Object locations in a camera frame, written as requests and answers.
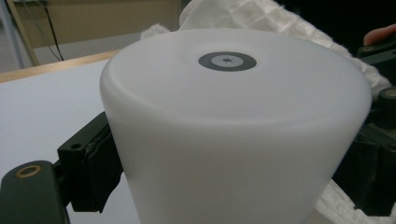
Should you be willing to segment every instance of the circular label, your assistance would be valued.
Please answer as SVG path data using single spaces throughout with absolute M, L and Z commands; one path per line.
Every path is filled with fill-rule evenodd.
M 217 71 L 236 72 L 248 70 L 256 66 L 252 57 L 237 52 L 213 52 L 202 56 L 199 64 Z

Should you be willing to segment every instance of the black bracket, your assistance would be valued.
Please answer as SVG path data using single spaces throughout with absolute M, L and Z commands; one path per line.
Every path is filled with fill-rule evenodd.
M 361 47 L 358 56 L 396 85 L 396 34 Z M 332 179 L 367 216 L 390 215 L 396 202 L 396 86 L 378 94 Z
M 69 203 L 78 212 L 103 211 L 122 174 L 106 114 L 61 145 L 58 155 L 54 164 L 31 161 L 4 176 L 0 223 L 68 223 Z

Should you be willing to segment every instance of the white table surface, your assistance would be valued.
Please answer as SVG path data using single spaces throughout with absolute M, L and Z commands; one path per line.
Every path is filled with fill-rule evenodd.
M 99 78 L 105 64 L 0 83 L 0 177 L 28 161 L 56 162 L 56 149 L 104 111 Z M 67 209 L 72 224 L 140 223 L 124 176 L 103 214 Z M 314 212 L 308 223 L 331 222 Z

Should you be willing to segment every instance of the white cylindrical object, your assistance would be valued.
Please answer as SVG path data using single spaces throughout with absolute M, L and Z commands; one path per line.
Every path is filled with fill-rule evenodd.
M 300 224 L 371 104 L 342 56 L 201 29 L 123 49 L 101 94 L 142 224 Z

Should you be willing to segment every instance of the cable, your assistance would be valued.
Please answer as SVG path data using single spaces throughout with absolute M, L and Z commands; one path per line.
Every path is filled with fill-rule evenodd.
M 45 42 L 45 44 L 47 45 L 47 47 L 49 48 L 49 51 L 53 54 L 53 56 L 58 60 L 61 61 L 61 59 L 58 57 L 58 55 L 56 55 L 56 53 L 52 50 L 52 48 L 50 47 L 50 40 L 47 37 L 47 35 L 45 34 L 45 32 L 43 31 L 43 29 L 41 29 L 40 25 L 37 23 L 37 17 L 35 16 L 35 14 L 30 10 L 30 8 L 26 5 L 26 1 L 25 0 L 21 0 L 24 7 L 26 8 L 28 14 L 30 15 L 30 17 L 33 20 L 33 23 L 35 24 L 35 27 L 38 29 L 39 33 L 43 36 L 43 40 Z
M 52 32 L 53 40 L 55 41 L 56 49 L 58 50 L 59 56 L 61 57 L 62 61 L 64 61 L 64 56 L 62 55 L 61 50 L 59 49 L 58 38 L 56 37 L 55 30 L 53 29 L 52 20 L 49 14 L 49 9 L 47 8 L 47 1 L 46 0 L 41 0 L 41 1 L 44 4 L 44 10 L 46 11 L 47 18 L 49 20 L 49 27 L 50 27 L 50 31 Z

